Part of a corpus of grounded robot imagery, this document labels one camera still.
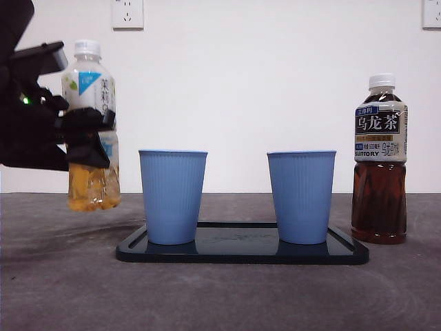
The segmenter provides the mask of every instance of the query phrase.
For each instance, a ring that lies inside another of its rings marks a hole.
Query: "cup rim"
[[[192,153],[192,154],[208,154],[204,150],[151,150],[151,149],[140,149],[139,154],[146,153]]]
[[[275,154],[335,154],[336,150],[286,150],[286,151],[278,151],[278,152],[268,152],[267,155],[275,155]]]

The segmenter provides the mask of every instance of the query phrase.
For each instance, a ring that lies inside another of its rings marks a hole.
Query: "blue label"
[[[356,116],[378,114],[378,106],[367,106],[356,109]]]
[[[78,73],[78,83],[79,83],[79,93],[83,94],[89,86],[91,86],[101,74],[98,72],[79,72]]]

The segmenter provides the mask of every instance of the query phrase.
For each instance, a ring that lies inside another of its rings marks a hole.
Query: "black tray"
[[[196,238],[183,245],[158,245],[147,239],[145,225],[116,247],[126,262],[363,264],[369,250],[339,229],[327,240],[296,245],[279,240],[276,223],[199,222]]]

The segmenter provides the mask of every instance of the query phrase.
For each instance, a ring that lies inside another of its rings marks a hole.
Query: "black label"
[[[387,110],[356,116],[356,134],[400,133],[400,112]]]

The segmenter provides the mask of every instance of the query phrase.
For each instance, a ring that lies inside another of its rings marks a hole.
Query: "plastic bottle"
[[[352,235],[371,243],[406,239],[407,106],[394,88],[392,74],[372,76],[356,109]]]
[[[74,55],[76,63],[61,78],[63,96],[70,104],[68,111],[85,107],[93,107],[103,114],[107,109],[115,111],[115,82],[99,63],[99,43],[78,40],[75,42]],[[121,202],[116,128],[113,131],[100,132],[99,137],[109,157],[110,167],[107,169],[69,164],[68,205],[72,210],[108,209]]]

